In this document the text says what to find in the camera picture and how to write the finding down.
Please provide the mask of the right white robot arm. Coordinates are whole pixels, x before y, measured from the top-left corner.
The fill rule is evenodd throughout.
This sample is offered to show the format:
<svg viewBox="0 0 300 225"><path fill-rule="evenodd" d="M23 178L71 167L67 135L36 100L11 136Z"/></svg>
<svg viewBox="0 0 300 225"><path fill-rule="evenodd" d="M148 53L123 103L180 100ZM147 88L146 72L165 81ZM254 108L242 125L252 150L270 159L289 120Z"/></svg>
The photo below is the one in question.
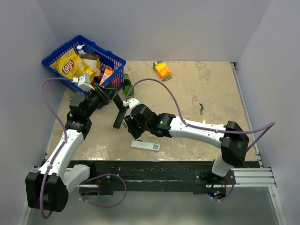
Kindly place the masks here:
<svg viewBox="0 0 300 225"><path fill-rule="evenodd" d="M219 148L221 154L213 162L209 172L209 179L214 184L220 184L233 167L243 166L245 163L249 138L234 121L229 121L226 125L182 121L173 114L155 114L136 99L125 101L123 105L129 109L125 122L134 139L149 132L157 137L186 138Z"/></svg>

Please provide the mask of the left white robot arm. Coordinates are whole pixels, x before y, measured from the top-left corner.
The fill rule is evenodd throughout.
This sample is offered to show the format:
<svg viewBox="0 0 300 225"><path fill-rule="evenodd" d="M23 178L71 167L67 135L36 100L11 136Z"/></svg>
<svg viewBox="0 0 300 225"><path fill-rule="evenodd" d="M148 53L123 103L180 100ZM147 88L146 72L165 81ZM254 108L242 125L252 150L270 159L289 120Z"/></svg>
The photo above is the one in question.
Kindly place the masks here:
<svg viewBox="0 0 300 225"><path fill-rule="evenodd" d="M30 208L61 212L69 194L81 182L92 184L96 181L97 172L88 165L75 165L70 171L67 167L90 131L91 115L100 106L109 104L117 92L111 85L97 85L87 95L75 92L70 97L67 122L57 147L37 172L30 172L25 178Z"/></svg>

